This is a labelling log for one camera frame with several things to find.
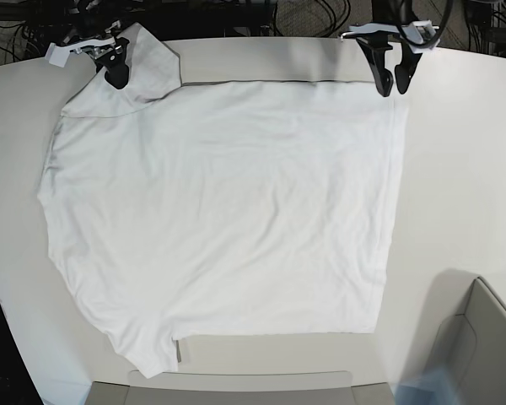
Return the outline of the grey tray front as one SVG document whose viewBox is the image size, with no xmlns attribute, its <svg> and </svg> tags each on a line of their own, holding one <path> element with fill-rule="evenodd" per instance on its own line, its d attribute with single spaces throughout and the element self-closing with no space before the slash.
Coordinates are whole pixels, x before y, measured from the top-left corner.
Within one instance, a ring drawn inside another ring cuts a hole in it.
<svg viewBox="0 0 506 405">
<path fill-rule="evenodd" d="M 214 375 L 138 371 L 125 385 L 95 381 L 87 404 L 394 404 L 390 386 L 354 386 L 348 371 Z"/>
</svg>

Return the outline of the blue blurred object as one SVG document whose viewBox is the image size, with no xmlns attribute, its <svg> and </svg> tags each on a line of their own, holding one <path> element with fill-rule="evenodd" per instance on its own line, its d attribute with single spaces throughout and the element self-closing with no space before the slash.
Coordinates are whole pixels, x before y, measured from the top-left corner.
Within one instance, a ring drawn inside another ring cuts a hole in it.
<svg viewBox="0 0 506 405">
<path fill-rule="evenodd" d="M 444 367 L 393 386 L 395 404 L 450 405 L 459 404 L 451 375 Z"/>
</svg>

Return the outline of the white T-shirt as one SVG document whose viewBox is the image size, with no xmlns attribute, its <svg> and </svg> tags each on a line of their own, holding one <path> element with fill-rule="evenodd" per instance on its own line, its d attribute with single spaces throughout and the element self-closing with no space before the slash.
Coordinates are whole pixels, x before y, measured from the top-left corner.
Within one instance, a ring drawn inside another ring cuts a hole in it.
<svg viewBox="0 0 506 405">
<path fill-rule="evenodd" d="M 184 85 L 141 25 L 127 85 L 62 108 L 40 180 L 48 254 L 145 377 L 200 335 L 371 333 L 407 106 L 371 83 Z"/>
</svg>

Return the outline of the grey box right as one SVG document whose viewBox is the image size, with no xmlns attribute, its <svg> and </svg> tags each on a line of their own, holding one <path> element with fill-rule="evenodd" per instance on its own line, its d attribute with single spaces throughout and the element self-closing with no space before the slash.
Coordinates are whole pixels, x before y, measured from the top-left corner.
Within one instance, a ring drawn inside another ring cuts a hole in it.
<svg viewBox="0 0 506 405">
<path fill-rule="evenodd" d="M 506 404 L 506 304 L 484 278 L 439 327 L 425 370 L 432 404 Z"/>
</svg>

